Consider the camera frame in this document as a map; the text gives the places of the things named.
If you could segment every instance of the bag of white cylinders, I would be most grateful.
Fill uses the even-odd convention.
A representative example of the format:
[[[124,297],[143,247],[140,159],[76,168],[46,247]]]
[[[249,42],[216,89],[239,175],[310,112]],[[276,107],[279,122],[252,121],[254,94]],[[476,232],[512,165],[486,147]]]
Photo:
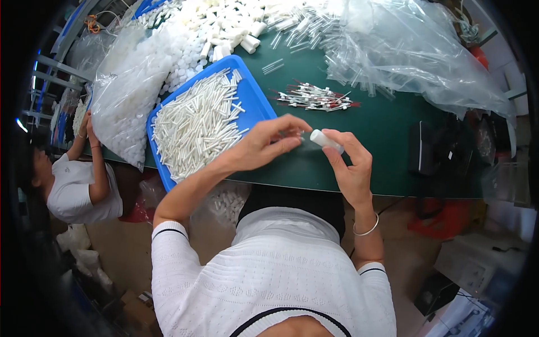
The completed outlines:
[[[161,51],[166,32],[126,27],[98,68],[90,110],[95,136],[109,150],[144,167],[146,119],[172,60]]]

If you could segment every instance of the forearm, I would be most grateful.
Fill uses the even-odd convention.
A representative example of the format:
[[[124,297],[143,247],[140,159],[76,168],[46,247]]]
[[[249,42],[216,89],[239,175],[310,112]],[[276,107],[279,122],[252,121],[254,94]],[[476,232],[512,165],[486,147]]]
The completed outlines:
[[[204,196],[233,173],[225,156],[217,157],[168,192],[155,211],[154,228],[167,220],[182,223],[189,218]]]
[[[90,200],[96,204],[105,199],[110,193],[107,168],[100,146],[92,147],[92,162],[94,167],[94,183],[89,186]]]
[[[73,145],[67,151],[67,157],[69,160],[77,160],[82,151],[84,150],[84,145],[86,144],[86,126],[81,126],[79,132],[75,135],[73,140]]]
[[[372,208],[372,203],[368,203],[355,209],[355,231],[363,234],[372,229],[376,223],[376,214]],[[365,236],[354,236],[354,254],[352,262],[356,269],[359,269],[368,262],[383,263],[384,246],[382,235],[378,226]]]

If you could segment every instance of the green table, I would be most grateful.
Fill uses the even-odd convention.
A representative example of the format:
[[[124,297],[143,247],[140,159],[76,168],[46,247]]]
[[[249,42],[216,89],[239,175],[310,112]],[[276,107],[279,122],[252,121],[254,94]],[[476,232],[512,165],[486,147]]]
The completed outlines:
[[[395,93],[396,99],[390,102],[380,94],[374,98],[368,97],[367,92],[359,90],[359,86],[353,89],[350,86],[343,87],[337,81],[327,80],[323,51],[303,50],[290,54],[290,49],[286,47],[284,41],[276,50],[271,50],[269,45],[274,35],[274,32],[270,32],[260,36],[261,44],[252,55],[247,54],[240,46],[235,51],[235,54],[242,57],[264,94],[273,97],[274,93],[270,89],[284,91],[287,84],[294,84],[293,79],[297,79],[318,87],[329,87],[343,94],[352,90],[350,99],[361,102],[360,108],[323,112],[278,106],[277,101],[269,100],[277,115],[293,114],[306,120],[314,129],[332,128],[352,132],[372,154],[372,193],[415,196],[419,178],[407,171],[409,127],[420,120],[434,127],[442,126],[447,113],[428,104],[423,97],[417,97],[412,93]],[[261,68],[280,58],[284,60],[284,67],[269,75],[263,75]],[[110,160],[121,160],[106,149],[103,156]],[[346,155],[344,157],[345,161],[350,163],[349,158]],[[479,176],[482,166],[477,163],[478,160],[478,157],[474,156],[474,164],[471,166],[469,181],[464,190],[452,192],[448,197],[481,197]],[[145,165],[155,168],[149,146],[146,149]],[[236,173],[230,176],[230,179],[338,191],[333,170],[324,153],[310,141],[304,142],[299,148],[258,170]]]

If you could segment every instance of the bracelet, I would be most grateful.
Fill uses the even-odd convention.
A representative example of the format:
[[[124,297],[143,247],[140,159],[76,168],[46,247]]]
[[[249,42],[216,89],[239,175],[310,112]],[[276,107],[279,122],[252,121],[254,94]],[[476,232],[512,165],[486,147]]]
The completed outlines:
[[[354,223],[354,225],[352,226],[352,232],[354,233],[355,236],[365,236],[365,235],[370,234],[372,231],[374,231],[374,228],[376,228],[376,226],[378,225],[378,221],[380,220],[380,216],[378,215],[378,213],[375,213],[375,214],[376,214],[376,223],[371,228],[371,230],[368,231],[367,233],[363,233],[363,234],[356,233],[356,223]]]

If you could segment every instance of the orange wire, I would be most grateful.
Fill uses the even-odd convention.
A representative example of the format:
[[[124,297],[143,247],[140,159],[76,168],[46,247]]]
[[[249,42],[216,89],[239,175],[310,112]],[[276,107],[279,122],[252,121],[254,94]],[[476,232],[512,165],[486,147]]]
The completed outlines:
[[[95,15],[88,15],[88,17],[91,19],[84,20],[84,23],[88,27],[88,30],[94,34],[99,33],[101,30],[101,27],[95,23]]]

